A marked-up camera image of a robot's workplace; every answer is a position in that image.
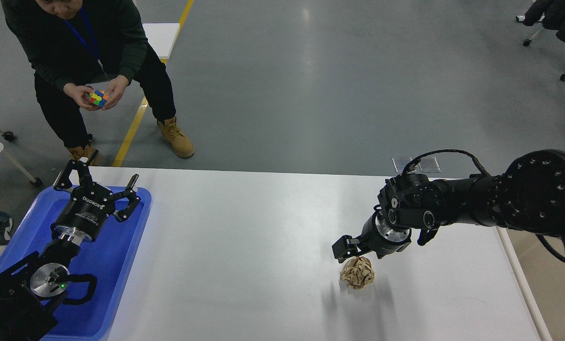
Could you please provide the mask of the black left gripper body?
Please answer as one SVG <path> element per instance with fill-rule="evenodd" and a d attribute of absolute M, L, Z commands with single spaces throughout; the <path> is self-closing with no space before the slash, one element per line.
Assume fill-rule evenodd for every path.
<path fill-rule="evenodd" d="M 84 242 L 95 242 L 114 212 L 113 195 L 110 188 L 100 184 L 73 188 L 70 200 L 51 224 L 53 237 L 76 234 L 82 235 Z"/>

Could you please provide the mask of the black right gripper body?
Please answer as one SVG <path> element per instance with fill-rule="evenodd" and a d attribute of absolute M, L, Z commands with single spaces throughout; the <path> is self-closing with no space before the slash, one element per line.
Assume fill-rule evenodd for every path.
<path fill-rule="evenodd" d="M 358 255 L 375 252 L 378 259 L 382 259 L 386 255 L 402 252 L 411 243 L 411 237 L 410 229 L 392 229 L 380 212 L 374 212 L 358 236 Z"/>

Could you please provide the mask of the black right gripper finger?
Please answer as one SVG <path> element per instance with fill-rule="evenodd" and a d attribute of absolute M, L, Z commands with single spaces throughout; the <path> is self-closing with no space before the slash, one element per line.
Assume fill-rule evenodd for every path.
<path fill-rule="evenodd" d="M 367 250 L 361 250 L 360 248 L 338 248 L 337 249 L 337 261 L 342 264 L 347 259 L 352 257 L 360 257 L 364 254 L 370 253 L 371 250 L 367 248 Z"/>
<path fill-rule="evenodd" d="M 360 248 L 360 237 L 352 237 L 351 235 L 342 235 L 334 244 L 332 244 L 332 252 L 334 258 L 337 259 L 338 248 Z"/>

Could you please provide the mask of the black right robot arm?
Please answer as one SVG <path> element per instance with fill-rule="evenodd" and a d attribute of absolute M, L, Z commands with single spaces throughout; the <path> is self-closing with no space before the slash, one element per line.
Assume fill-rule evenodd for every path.
<path fill-rule="evenodd" d="M 387 179 L 378 205 L 357 237 L 341 236 L 333 245 L 339 263 L 375 252 L 378 258 L 410 244 L 428 243 L 441 226 L 467 223 L 533 233 L 565 263 L 565 151 L 540 150 L 517 158 L 501 175 L 491 175 L 471 156 L 478 173 L 466 179 L 430 180 L 414 172 L 423 155 Z"/>

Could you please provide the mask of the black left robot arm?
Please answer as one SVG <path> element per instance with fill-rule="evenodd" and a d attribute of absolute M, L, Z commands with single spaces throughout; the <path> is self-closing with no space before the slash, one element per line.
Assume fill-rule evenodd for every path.
<path fill-rule="evenodd" d="M 110 327 L 152 196 L 95 182 L 70 160 L 0 258 L 0 341 L 95 341 Z"/>

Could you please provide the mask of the person's right hand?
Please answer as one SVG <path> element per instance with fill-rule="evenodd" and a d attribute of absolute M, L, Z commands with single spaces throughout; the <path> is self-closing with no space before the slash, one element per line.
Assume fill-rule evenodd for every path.
<path fill-rule="evenodd" d="M 94 92 L 92 87 L 84 85 L 76 85 L 74 83 L 67 83 L 64 85 L 64 93 L 74 100 L 74 102 L 80 107 L 88 111 L 100 110 L 99 106 L 95 106 L 88 101 L 87 95 Z"/>

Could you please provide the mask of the person's left hand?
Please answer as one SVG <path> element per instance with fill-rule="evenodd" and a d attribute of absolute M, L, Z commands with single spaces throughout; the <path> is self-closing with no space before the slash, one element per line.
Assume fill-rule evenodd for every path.
<path fill-rule="evenodd" d="M 105 105 L 102 107 L 102 110 L 109 110 L 114 108 L 122 99 L 128 85 L 129 80 L 124 75 L 118 75 L 116 76 L 116 78 L 110 80 L 106 90 L 103 92 L 105 95 L 107 95 L 108 99 L 106 100 Z"/>

